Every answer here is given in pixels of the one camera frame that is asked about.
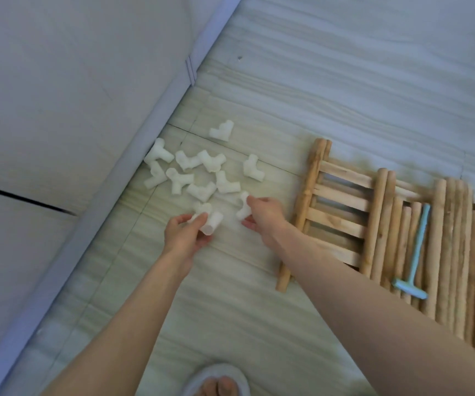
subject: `forearm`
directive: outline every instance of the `forearm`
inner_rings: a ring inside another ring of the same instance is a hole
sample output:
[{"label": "forearm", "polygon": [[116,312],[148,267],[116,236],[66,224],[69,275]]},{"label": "forearm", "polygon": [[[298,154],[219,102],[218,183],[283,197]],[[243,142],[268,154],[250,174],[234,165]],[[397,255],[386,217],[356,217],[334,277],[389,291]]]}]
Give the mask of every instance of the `forearm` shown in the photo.
[{"label": "forearm", "polygon": [[292,226],[274,236],[333,333],[382,396],[475,394],[475,351]]},{"label": "forearm", "polygon": [[43,394],[135,394],[181,279],[173,261],[157,260],[109,324]]}]

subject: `toe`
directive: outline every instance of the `toe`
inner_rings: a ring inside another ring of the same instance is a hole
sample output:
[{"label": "toe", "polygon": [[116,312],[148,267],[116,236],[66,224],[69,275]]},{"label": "toe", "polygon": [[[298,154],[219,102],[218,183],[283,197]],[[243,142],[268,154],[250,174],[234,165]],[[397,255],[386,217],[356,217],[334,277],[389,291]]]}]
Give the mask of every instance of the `toe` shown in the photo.
[{"label": "toe", "polygon": [[201,389],[204,392],[203,395],[217,396],[217,380],[215,378],[208,378],[203,382]]},{"label": "toe", "polygon": [[232,378],[223,376],[217,381],[217,392],[219,396],[238,396],[238,384]]}]

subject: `hand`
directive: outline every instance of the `hand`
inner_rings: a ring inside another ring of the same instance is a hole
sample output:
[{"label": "hand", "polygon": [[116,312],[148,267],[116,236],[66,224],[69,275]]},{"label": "hand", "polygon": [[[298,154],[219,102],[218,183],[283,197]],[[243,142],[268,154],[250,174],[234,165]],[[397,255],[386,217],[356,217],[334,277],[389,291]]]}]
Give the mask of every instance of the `hand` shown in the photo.
[{"label": "hand", "polygon": [[276,228],[283,226],[287,220],[283,216],[283,206],[280,200],[273,197],[249,196],[247,204],[252,210],[252,215],[241,221],[246,226],[261,235],[261,240],[265,246],[274,247],[273,232]]},{"label": "hand", "polygon": [[199,229],[208,219],[207,213],[202,213],[193,222],[182,225],[192,218],[191,214],[177,215],[168,221],[164,229],[164,249],[162,257],[170,258],[178,264],[179,272],[185,278],[192,269],[194,254],[206,246],[212,236],[207,236]]}]

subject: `white slipper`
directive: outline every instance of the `white slipper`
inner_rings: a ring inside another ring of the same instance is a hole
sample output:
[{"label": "white slipper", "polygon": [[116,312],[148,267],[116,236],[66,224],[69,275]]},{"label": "white slipper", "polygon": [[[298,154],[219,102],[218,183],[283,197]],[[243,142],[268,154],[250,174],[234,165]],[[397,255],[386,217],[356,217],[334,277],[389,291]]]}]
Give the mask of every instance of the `white slipper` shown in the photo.
[{"label": "white slipper", "polygon": [[238,386],[239,396],[250,396],[249,382],[245,375],[239,368],[226,363],[214,364],[196,373],[182,388],[181,396],[194,396],[208,378],[219,379],[222,376],[234,379]]}]

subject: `floor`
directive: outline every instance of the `floor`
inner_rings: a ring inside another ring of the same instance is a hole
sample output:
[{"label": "floor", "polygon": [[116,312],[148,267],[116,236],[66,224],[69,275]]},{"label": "floor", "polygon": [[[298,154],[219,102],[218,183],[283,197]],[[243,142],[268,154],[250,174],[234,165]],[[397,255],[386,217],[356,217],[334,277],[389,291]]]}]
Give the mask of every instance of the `floor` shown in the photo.
[{"label": "floor", "polygon": [[[226,119],[230,142],[208,140]],[[475,187],[475,0],[243,0],[162,132],[172,152],[224,152],[229,180],[287,208],[318,134],[346,162]],[[252,152],[263,184],[241,176]],[[146,190],[149,176],[142,164],[0,395],[37,394],[55,377],[153,264],[168,218],[190,210],[169,182]],[[178,394],[218,361],[240,366],[255,396],[372,394],[300,287],[274,291],[278,261],[232,219],[236,197],[214,203],[223,226],[181,286],[137,394]]]}]

